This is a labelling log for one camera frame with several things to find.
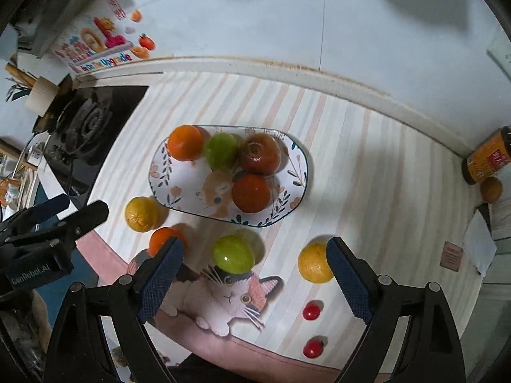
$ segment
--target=blue gripper pad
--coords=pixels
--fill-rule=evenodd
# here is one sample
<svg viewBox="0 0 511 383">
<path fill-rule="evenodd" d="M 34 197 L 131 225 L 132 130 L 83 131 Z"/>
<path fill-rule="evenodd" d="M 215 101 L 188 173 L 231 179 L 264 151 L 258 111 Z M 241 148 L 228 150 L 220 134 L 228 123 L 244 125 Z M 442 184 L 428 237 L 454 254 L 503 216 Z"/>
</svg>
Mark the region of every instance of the blue gripper pad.
<svg viewBox="0 0 511 383">
<path fill-rule="evenodd" d="M 162 262 L 140 292 L 140 308 L 137 316 L 142 323 L 156 315 L 172 281 L 176 278 L 177 271 L 183 263 L 185 257 L 183 243 L 179 239 L 171 239 L 175 240 L 174 244 L 167 251 Z"/>
<path fill-rule="evenodd" d="M 337 244 L 338 240 L 341 239 L 333 237 L 326 244 L 326 260 L 353 315 L 367 325 L 374 315 L 370 307 L 369 291 Z"/>
</svg>

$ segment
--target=table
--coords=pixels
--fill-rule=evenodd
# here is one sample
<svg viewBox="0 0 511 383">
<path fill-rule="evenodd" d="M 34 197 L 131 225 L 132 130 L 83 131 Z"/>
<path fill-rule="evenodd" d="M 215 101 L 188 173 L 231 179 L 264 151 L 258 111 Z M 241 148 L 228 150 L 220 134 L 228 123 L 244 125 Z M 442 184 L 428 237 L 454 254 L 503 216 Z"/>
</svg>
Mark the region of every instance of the table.
<svg viewBox="0 0 511 383">
<path fill-rule="evenodd" d="M 192 269 L 200 271 L 208 263 L 215 239 L 242 229 L 244 236 L 257 235 L 264 245 L 264 257 L 255 273 L 278 275 L 284 286 L 261 315 L 262 331 L 249 321 L 237 321 L 231 324 L 232 337 L 222 341 L 194 328 L 186 317 L 172 319 L 161 312 L 156 322 L 160 329 L 167 329 L 167 335 L 191 351 L 202 350 L 210 361 L 238 371 L 239 359 L 244 358 L 240 352 L 245 349 L 259 365 L 260 358 L 268 356 L 281 364 L 298 364 L 304 370 L 335 376 L 364 324 L 353 317 L 335 280 L 311 284 L 301 278 L 296 266 L 307 243 L 335 235 L 342 236 L 376 273 L 385 273 L 397 283 L 424 286 L 431 280 L 438 282 L 458 331 L 463 332 L 481 277 L 467 258 L 457 273 L 439 266 L 444 242 L 461 245 L 480 202 L 477 188 L 462 179 L 461 159 L 407 125 L 362 106 L 249 76 L 171 72 L 150 87 L 112 147 L 90 198 L 109 205 L 111 215 L 97 233 L 111 247 L 112 255 L 119 257 L 117 267 L 122 268 L 122 261 L 129 262 L 148 245 L 151 233 L 131 231 L 124 222 L 124 207 L 134 196 L 151 194 L 147 174 L 153 153 L 181 124 L 284 131 L 308 152 L 310 176 L 307 194 L 297 210 L 268 228 L 169 213 L 165 225 L 181 223 L 185 230 L 192 250 L 185 263 Z M 322 301 L 324 310 L 318 320 L 305 322 L 301 310 L 311 300 Z M 392 370 L 405 327 L 406 322 L 400 321 L 383 372 Z M 306 359 L 301 350 L 316 335 L 328 337 L 324 354 Z M 238 350 L 228 351 L 232 342 Z M 254 372 L 257 364 L 247 367 Z"/>
</svg>

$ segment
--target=bottle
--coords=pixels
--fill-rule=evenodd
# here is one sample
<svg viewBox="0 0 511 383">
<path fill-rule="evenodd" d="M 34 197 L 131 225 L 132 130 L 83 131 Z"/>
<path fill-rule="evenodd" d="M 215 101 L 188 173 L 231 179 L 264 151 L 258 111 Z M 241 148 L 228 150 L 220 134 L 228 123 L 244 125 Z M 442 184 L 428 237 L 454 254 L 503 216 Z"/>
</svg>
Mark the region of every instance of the bottle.
<svg viewBox="0 0 511 383">
<path fill-rule="evenodd" d="M 461 163 L 461 172 L 470 184 L 480 183 L 511 162 L 511 128 L 497 130 Z"/>
</svg>

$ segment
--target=oval plate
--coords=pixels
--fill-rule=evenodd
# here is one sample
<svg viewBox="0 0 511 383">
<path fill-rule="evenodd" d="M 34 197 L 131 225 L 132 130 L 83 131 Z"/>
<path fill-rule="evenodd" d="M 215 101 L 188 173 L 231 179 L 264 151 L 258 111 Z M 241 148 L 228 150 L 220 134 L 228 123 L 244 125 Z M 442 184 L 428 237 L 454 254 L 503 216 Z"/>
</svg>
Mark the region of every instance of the oval plate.
<svg viewBox="0 0 511 383">
<path fill-rule="evenodd" d="M 307 190 L 309 168 L 303 150 L 277 130 L 246 126 L 196 125 L 204 138 L 219 132 L 236 136 L 239 141 L 255 133 L 271 135 L 279 144 L 282 164 L 268 177 L 272 201 L 259 213 L 244 213 L 231 197 L 233 178 L 241 171 L 212 171 L 204 157 L 195 161 L 177 161 L 167 153 L 167 139 L 154 154 L 149 170 L 149 185 L 156 200 L 169 209 L 246 226 L 266 227 L 286 217 L 301 202 Z"/>
</svg>

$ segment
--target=black stove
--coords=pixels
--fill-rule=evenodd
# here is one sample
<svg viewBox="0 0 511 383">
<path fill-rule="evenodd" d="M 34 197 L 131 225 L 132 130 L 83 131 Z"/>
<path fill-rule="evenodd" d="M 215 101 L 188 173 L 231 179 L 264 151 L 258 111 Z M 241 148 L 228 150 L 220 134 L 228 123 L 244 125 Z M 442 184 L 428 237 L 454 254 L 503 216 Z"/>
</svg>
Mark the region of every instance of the black stove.
<svg viewBox="0 0 511 383">
<path fill-rule="evenodd" d="M 147 86 L 78 89 L 60 115 L 44 157 L 73 204 L 82 208 L 110 149 Z"/>
</svg>

